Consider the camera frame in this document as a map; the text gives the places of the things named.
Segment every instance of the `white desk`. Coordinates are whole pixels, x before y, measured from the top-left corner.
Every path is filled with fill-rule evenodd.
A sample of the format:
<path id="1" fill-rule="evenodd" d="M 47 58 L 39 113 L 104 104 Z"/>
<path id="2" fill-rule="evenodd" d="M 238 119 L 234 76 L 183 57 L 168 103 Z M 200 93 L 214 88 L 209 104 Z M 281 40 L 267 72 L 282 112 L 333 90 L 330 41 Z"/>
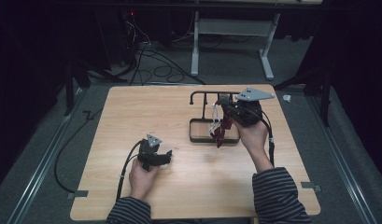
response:
<path id="1" fill-rule="evenodd" d="M 247 3 L 265 3 L 265 4 L 309 4 L 319 5 L 322 0 L 214 0 L 214 2 L 247 2 Z M 276 32 L 280 14 L 276 13 L 271 21 L 236 21 L 236 20 L 219 20 L 219 19 L 202 19 L 199 18 L 199 12 L 195 12 L 194 18 L 194 36 L 193 51 L 191 57 L 191 75 L 199 74 L 199 35 L 257 35 L 267 37 L 266 44 L 263 49 L 259 49 L 258 53 L 261 58 L 263 71 L 266 79 L 273 80 L 274 75 L 269 64 L 267 54 L 272 45 L 272 40 Z"/>

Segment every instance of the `gray plastic part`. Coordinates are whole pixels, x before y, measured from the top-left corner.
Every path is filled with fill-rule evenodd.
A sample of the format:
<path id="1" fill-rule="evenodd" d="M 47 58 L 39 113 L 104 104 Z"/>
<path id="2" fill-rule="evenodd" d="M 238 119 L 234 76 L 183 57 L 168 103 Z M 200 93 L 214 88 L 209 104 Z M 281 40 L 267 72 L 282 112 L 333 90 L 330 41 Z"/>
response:
<path id="1" fill-rule="evenodd" d="M 152 136 L 150 134 L 147 134 L 147 139 L 148 139 L 148 143 L 149 143 L 150 147 L 155 147 L 155 146 L 159 145 L 162 142 L 161 139 L 159 139 L 157 137 L 154 137 L 154 136 Z"/>
<path id="2" fill-rule="evenodd" d="M 245 90 L 236 95 L 236 99 L 241 101 L 258 101 L 272 98 L 275 98 L 274 94 L 265 91 L 258 91 L 250 87 L 247 87 Z"/>

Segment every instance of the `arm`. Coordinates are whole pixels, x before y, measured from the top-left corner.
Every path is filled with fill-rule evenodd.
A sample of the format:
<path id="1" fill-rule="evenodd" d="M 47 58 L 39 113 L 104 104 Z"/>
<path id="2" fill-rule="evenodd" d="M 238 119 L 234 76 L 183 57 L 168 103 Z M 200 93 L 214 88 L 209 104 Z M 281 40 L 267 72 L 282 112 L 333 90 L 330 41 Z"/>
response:
<path id="1" fill-rule="evenodd" d="M 298 190 L 292 177 L 283 167 L 275 168 L 264 150 L 267 129 L 262 122 L 242 127 L 240 132 L 257 174 L 252 177 L 255 212 L 260 223 L 311 223 L 304 206 L 298 201 Z"/>
<path id="2" fill-rule="evenodd" d="M 138 159 L 133 160 L 129 174 L 131 193 L 129 197 L 120 198 L 106 218 L 107 223 L 150 223 L 150 206 L 145 198 L 151 189 L 159 167 L 151 166 L 149 172 L 142 168 Z"/>

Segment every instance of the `small white object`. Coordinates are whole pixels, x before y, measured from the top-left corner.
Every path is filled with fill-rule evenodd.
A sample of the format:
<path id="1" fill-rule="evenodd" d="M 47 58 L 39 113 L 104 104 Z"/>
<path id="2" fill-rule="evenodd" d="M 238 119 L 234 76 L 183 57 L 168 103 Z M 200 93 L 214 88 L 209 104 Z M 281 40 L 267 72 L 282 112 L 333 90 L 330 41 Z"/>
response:
<path id="1" fill-rule="evenodd" d="M 219 118 L 219 115 L 218 115 L 217 105 L 215 103 L 213 104 L 213 114 L 212 114 L 211 117 L 213 119 L 213 122 L 210 123 L 210 125 L 208 127 L 208 131 L 210 133 L 213 133 L 214 130 L 216 129 L 217 125 L 220 123 L 220 118 Z"/>
<path id="2" fill-rule="evenodd" d="M 283 100 L 290 102 L 290 95 L 283 95 Z"/>

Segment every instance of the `gray carpet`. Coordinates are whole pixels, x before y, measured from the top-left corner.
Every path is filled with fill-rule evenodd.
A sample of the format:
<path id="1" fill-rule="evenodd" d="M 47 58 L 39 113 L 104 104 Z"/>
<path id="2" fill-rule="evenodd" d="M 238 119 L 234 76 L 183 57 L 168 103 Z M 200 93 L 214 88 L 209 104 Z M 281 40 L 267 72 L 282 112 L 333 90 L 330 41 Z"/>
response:
<path id="1" fill-rule="evenodd" d="M 269 52 L 269 60 L 275 79 L 267 81 L 256 54 L 257 48 L 255 48 L 255 46 L 261 46 L 263 40 L 243 41 L 245 40 L 244 37 L 233 36 L 225 37 L 225 39 L 226 41 L 214 48 L 212 48 L 216 45 L 214 42 L 202 44 L 198 78 L 206 84 L 269 83 L 275 85 L 281 83 L 295 75 L 310 42 L 309 40 L 297 42 L 292 42 L 290 39 L 274 40 Z M 183 70 L 188 72 L 191 70 L 191 46 L 189 42 L 179 42 L 170 48 L 153 43 L 151 49 L 164 54 Z M 159 57 L 158 54 L 150 54 L 146 51 L 145 53 Z M 156 59 L 142 57 L 139 69 L 150 71 L 153 74 L 154 70 L 161 65 L 163 63 Z M 119 70 L 118 66 L 113 65 L 113 67 L 114 71 Z M 159 68 L 156 72 L 161 75 L 165 70 L 167 68 Z M 142 72 L 141 75 L 136 74 L 134 84 L 139 85 L 139 82 L 144 82 L 148 76 L 148 72 Z M 167 77 L 152 76 L 149 82 L 157 85 L 158 82 L 167 82 Z M 190 77 L 184 77 L 181 83 L 196 84 L 197 81 Z M 57 148 L 62 148 L 65 142 L 85 122 L 86 114 L 83 111 L 89 110 L 94 113 L 104 106 L 109 88 L 115 85 L 118 84 L 94 79 L 92 86 L 79 94 L 82 97 L 77 98 L 78 107 Z M 278 91 L 277 97 L 301 153 L 306 171 L 311 181 L 322 188 L 322 191 L 316 192 L 321 213 L 313 216 L 312 219 L 315 223 L 364 223 L 337 167 L 331 150 L 332 146 L 325 136 L 324 131 L 326 130 L 321 127 L 319 117 L 311 105 L 314 100 L 318 101 L 318 97 L 313 99 L 304 97 L 302 88 L 303 86 L 294 86 Z M 284 94 L 291 95 L 290 103 L 282 100 Z M 32 178 L 32 174 L 37 169 L 51 139 L 64 119 L 64 91 L 58 95 L 58 99 L 57 105 L 40 122 L 33 138 L 0 187 L 0 223 L 7 223 L 10 219 Z M 329 130 L 346 158 L 368 205 L 371 206 L 376 223 L 382 223 L 382 176 L 362 147 L 362 143 L 342 110 L 334 90 L 332 90 L 331 95 L 329 119 L 331 124 Z M 78 187 L 98 120 L 99 116 L 87 123 L 65 146 L 61 154 L 58 163 L 58 175 L 62 183 L 70 189 Z M 53 164 L 49 164 L 48 172 L 42 178 L 42 184 L 32 196 L 30 206 L 24 209 L 24 217 L 21 218 L 22 223 L 75 223 L 69 216 L 73 200 L 67 199 L 68 193 L 56 183 Z"/>

